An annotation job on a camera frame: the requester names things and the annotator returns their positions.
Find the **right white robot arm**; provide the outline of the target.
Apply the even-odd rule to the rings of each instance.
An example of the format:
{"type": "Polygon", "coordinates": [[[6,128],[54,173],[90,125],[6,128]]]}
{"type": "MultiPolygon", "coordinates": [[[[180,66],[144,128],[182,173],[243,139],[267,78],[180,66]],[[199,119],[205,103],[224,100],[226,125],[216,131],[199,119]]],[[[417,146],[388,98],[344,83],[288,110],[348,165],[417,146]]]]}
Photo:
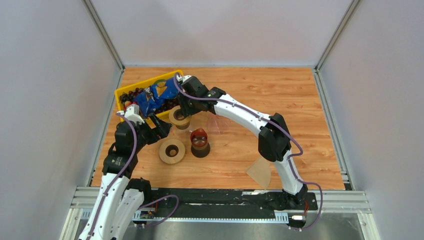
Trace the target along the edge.
{"type": "Polygon", "coordinates": [[[260,155],[274,164],[282,182],[282,191],[286,194],[286,204],[298,209],[305,203],[308,187],[293,163],[292,144],[295,141],[281,114],[269,115],[256,111],[220,88],[208,89],[192,75],[176,73],[173,83],[178,90],[177,99],[184,117],[210,112],[248,129],[258,139],[260,155]]]}

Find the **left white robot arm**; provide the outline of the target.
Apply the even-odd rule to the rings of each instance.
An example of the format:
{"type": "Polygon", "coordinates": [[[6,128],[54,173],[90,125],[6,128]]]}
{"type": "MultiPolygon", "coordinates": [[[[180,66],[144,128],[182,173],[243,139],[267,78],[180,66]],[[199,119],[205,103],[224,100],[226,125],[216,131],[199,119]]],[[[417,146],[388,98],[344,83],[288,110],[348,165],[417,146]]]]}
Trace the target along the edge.
{"type": "Polygon", "coordinates": [[[151,184],[132,178],[137,154],[146,145],[166,138],[172,124],[151,114],[150,127],[135,113],[117,112],[123,121],[116,125],[114,143],[103,161],[101,184],[89,219],[78,236],[80,240],[121,240],[139,207],[153,201],[151,184]]]}

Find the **brown glass dripper on base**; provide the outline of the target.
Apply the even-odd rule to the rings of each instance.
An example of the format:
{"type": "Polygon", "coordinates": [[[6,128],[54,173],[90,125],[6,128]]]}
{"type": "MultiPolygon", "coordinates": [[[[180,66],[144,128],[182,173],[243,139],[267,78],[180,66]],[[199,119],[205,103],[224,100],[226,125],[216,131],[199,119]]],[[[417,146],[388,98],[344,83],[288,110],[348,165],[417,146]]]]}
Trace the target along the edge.
{"type": "Polygon", "coordinates": [[[206,157],[211,150],[208,142],[208,135],[203,128],[194,130],[190,135],[191,153],[196,158],[206,157]]]}

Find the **near brown paper filter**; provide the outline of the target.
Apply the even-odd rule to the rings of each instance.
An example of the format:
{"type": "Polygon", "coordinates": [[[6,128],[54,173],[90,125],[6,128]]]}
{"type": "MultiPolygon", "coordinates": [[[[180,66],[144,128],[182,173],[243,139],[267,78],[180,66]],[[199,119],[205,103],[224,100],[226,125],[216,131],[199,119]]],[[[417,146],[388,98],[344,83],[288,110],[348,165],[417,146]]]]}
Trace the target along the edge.
{"type": "Polygon", "coordinates": [[[271,182],[271,169],[268,160],[263,157],[259,157],[248,167],[246,174],[250,176],[262,189],[268,189],[271,182]]]}

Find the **blue chips bag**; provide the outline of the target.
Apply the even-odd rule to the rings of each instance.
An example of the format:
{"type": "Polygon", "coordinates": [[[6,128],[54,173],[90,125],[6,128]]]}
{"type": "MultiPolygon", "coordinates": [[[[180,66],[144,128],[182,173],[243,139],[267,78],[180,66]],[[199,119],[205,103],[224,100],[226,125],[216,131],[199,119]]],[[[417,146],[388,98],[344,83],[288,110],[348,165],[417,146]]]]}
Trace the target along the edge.
{"type": "Polygon", "coordinates": [[[178,93],[172,77],[159,79],[152,85],[142,88],[133,103],[139,106],[142,116],[147,117],[152,113],[163,113],[179,106],[178,93]]]}

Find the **red strawberries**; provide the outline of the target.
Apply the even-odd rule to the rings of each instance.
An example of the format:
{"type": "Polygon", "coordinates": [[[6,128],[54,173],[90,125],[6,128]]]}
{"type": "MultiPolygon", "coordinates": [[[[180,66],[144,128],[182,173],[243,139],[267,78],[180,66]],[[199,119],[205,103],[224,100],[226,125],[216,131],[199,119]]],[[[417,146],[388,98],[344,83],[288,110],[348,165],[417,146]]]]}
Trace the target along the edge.
{"type": "Polygon", "coordinates": [[[132,101],[125,101],[124,104],[123,104],[123,106],[124,106],[123,110],[126,111],[127,108],[132,104],[133,104],[132,101]]]}

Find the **dark grapes bunch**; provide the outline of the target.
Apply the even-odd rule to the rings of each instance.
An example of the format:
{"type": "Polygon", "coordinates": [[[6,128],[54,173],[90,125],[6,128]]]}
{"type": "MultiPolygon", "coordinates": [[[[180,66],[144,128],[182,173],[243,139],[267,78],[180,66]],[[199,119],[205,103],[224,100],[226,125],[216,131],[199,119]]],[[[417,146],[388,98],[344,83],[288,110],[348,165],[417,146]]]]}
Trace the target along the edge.
{"type": "Polygon", "coordinates": [[[124,102],[131,101],[134,102],[135,98],[144,92],[143,88],[136,88],[134,90],[130,90],[129,92],[124,92],[119,96],[119,101],[124,105],[124,102]]]}

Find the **yellow plastic basket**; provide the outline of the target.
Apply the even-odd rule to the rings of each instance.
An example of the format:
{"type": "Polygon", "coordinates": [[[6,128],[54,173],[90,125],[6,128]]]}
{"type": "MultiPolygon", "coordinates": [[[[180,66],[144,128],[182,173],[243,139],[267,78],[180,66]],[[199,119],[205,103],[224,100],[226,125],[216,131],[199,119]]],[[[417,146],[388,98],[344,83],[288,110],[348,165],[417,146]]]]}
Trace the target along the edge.
{"type": "Polygon", "coordinates": [[[129,105],[136,104],[144,119],[152,113],[160,119],[167,119],[170,110],[179,105],[179,91],[173,81],[175,73],[184,74],[182,70],[174,70],[118,88],[114,92],[118,110],[124,111],[129,105]]]}

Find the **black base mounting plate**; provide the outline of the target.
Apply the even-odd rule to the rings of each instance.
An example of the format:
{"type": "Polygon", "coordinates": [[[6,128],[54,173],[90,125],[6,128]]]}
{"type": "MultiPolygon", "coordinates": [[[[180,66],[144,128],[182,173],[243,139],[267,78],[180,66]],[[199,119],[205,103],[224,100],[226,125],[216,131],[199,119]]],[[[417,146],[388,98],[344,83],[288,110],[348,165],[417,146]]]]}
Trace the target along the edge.
{"type": "Polygon", "coordinates": [[[166,217],[174,210],[174,218],[271,219],[276,211],[318,210],[316,196],[308,192],[302,203],[290,202],[282,190],[156,188],[148,200],[154,204],[157,217],[166,217]]]}

